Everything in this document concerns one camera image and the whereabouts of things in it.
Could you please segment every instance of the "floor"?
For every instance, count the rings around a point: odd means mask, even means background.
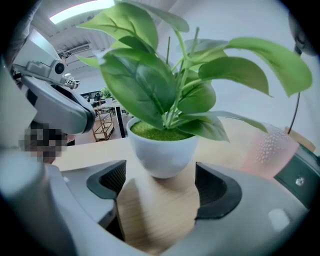
[[[126,114],[123,114],[122,116],[122,122],[123,122],[123,127],[124,127],[124,132],[127,135],[127,130],[126,130],[126,126],[127,126],[127,122],[131,119],[132,117],[127,116]],[[109,140],[116,140],[116,139],[121,139],[121,133],[120,133],[120,128],[117,122],[117,116],[115,114],[111,115],[111,119],[113,122],[113,126],[114,126],[114,130],[111,133]],[[99,125],[99,121],[96,121],[93,129],[96,129]],[[74,141],[75,145],[81,145],[81,144],[87,144],[87,143],[98,143],[95,140],[94,134],[91,131],[87,132],[87,133],[83,133],[83,134],[78,134],[75,136],[75,141]]]

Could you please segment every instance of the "white wall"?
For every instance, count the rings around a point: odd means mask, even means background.
[[[288,23],[288,10],[275,0],[178,0],[170,10],[183,17],[190,26],[183,33],[184,40],[192,39],[196,27],[199,38],[231,40],[236,37],[258,37],[294,48]],[[175,51],[178,40],[163,22],[158,27],[158,51],[166,55],[168,36],[171,36],[170,60],[176,63],[181,53]],[[280,82],[271,69],[255,54],[246,50],[227,50],[229,56],[250,59],[265,72],[269,92],[274,98],[228,80],[215,80],[212,85],[217,94],[215,110],[226,110],[260,122],[284,128],[289,126],[294,114],[297,95],[287,98]],[[302,54],[312,76],[312,88],[301,93],[299,109],[293,129],[310,140],[320,154],[320,65],[316,57]]]
[[[99,69],[82,74],[72,74],[72,76],[74,79],[81,81],[79,87],[74,89],[74,91],[78,94],[100,91],[102,88],[106,87],[105,80],[102,77]]]

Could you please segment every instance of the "ceiling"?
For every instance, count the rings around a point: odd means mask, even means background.
[[[157,7],[164,11],[169,11],[177,0],[136,1]],[[92,50],[108,49],[113,42],[115,42],[114,38],[101,31],[77,28],[77,25],[92,19],[100,12],[100,10],[86,12],[58,24],[53,24],[49,20],[49,17],[57,13],[85,2],[89,2],[89,0],[42,0],[42,3],[31,22],[30,30],[36,29],[56,50],[71,50],[88,44],[88,50],[76,54],[84,57],[94,56]],[[155,25],[158,26],[161,20],[156,16],[152,16],[152,18]],[[65,73],[71,73],[72,76],[89,76],[90,74],[88,73],[97,71],[95,68],[87,66],[79,61],[75,55],[67,58],[67,64],[68,66],[65,69]]]

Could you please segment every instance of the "green leaf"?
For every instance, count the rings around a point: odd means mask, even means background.
[[[120,41],[115,41],[109,48],[118,49],[118,48],[131,48],[129,45],[124,44]]]
[[[162,115],[176,98],[176,81],[154,54],[131,48],[109,51],[100,65],[112,93],[132,115],[162,130]]]
[[[265,133],[268,132],[266,127],[262,123],[257,122],[257,121],[252,120],[252,119],[249,119],[249,118],[246,118],[246,117],[238,115],[238,114],[230,113],[230,112],[227,112],[227,111],[213,111],[213,114],[216,115],[217,117],[238,119],[238,120],[246,122],[247,124],[249,124],[249,125],[251,125],[253,127],[256,127],[258,129],[260,129],[261,131],[263,131]]]
[[[163,62],[164,63],[166,63],[166,60],[167,60],[167,58],[166,57],[164,57],[163,55],[161,55],[160,53],[156,53],[156,55],[161,59],[161,60],[163,60]],[[174,64],[169,60],[168,61],[168,64],[167,64],[170,68],[173,68],[174,67]],[[173,72],[178,72],[178,69],[177,68],[175,68],[174,70],[173,70]]]
[[[198,79],[198,73],[189,70],[185,84]],[[199,81],[192,87],[182,90],[177,107],[186,114],[206,112],[215,105],[216,99],[211,81]]]
[[[312,85],[312,74],[307,64],[295,53],[271,41],[239,37],[231,40],[227,48],[254,52],[273,70],[288,97]]]
[[[192,44],[193,44],[194,40],[193,39],[189,39],[189,40],[185,40],[184,41],[184,45],[185,45],[185,50],[187,53],[189,53],[191,51],[192,48]],[[213,40],[213,39],[201,39],[198,38],[196,41],[196,46],[194,49],[194,52],[202,52],[202,51],[208,51],[208,50],[212,50],[212,49],[216,49],[216,48],[222,48],[222,50],[228,45],[228,41],[225,40]],[[178,45],[177,47],[178,51],[182,51],[180,48],[180,45]]]
[[[189,120],[185,124],[178,126],[178,129],[182,132],[199,135],[201,137],[214,140],[214,141],[229,141],[229,138],[225,132],[224,126],[218,117],[213,114],[209,116],[196,116],[193,114],[189,115],[181,115],[185,120]]]
[[[146,43],[141,42],[139,39],[133,36],[122,37],[119,39],[119,42],[131,47],[132,49],[144,51],[146,53],[155,52],[150,46],[146,46]]]
[[[238,114],[227,112],[227,111],[210,111],[210,112],[205,112],[205,113],[179,115],[179,119],[181,119],[181,120],[194,120],[194,119],[199,119],[200,117],[209,118],[209,119],[212,117],[224,117],[224,118],[238,119],[238,120],[246,122],[247,124],[249,124],[253,127],[260,129],[261,131],[263,131],[265,133],[268,132],[266,127],[262,123],[257,122],[252,119],[249,119],[249,118],[246,118],[246,117],[238,115]]]
[[[208,62],[211,62],[215,59],[221,58],[221,57],[227,57],[228,55],[223,50],[213,51],[198,51],[196,52],[192,57],[192,66],[191,70],[197,71],[200,69],[200,67]]]
[[[191,51],[193,39],[184,41],[186,52]],[[228,45],[225,40],[212,40],[212,39],[198,39],[192,56],[191,70],[197,71],[202,64],[213,61],[217,58],[226,57],[227,54],[223,49]]]
[[[136,37],[154,50],[158,47],[156,26],[150,15],[143,9],[132,4],[117,3],[104,9],[79,28],[103,31],[119,40],[123,37]]]
[[[84,64],[87,64],[89,66],[99,68],[99,63],[97,58],[86,58],[81,56],[76,56],[80,61],[82,61]]]
[[[137,6],[139,8],[142,8],[146,11],[153,13],[154,15],[158,16],[163,21],[168,23],[176,31],[189,32],[188,23],[183,18],[181,18],[173,13],[163,11],[161,9],[152,7],[152,6],[144,4],[144,3],[136,2],[136,1],[122,0],[121,2],[129,3],[131,5]]]
[[[268,80],[263,70],[251,60],[241,57],[221,57],[203,64],[202,80],[228,79],[269,95]]]

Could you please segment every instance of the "artificial plant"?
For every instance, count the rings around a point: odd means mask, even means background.
[[[103,88],[101,90],[102,99],[110,99],[112,98],[112,95],[107,87]]]
[[[174,66],[157,54],[158,34],[150,14],[168,23],[178,38],[181,59]],[[226,111],[211,111],[216,103],[212,82],[227,79],[269,95],[268,80],[251,60],[228,56],[227,49],[249,50],[273,70],[287,96],[312,84],[308,66],[299,56],[271,41],[238,37],[230,41],[201,39],[199,28],[191,40],[179,16],[123,0],[101,11],[80,28],[103,31],[117,41],[99,58],[80,58],[99,67],[114,98],[138,119],[159,130],[175,129],[212,140],[228,140],[218,117],[242,120],[262,131],[259,122]]]

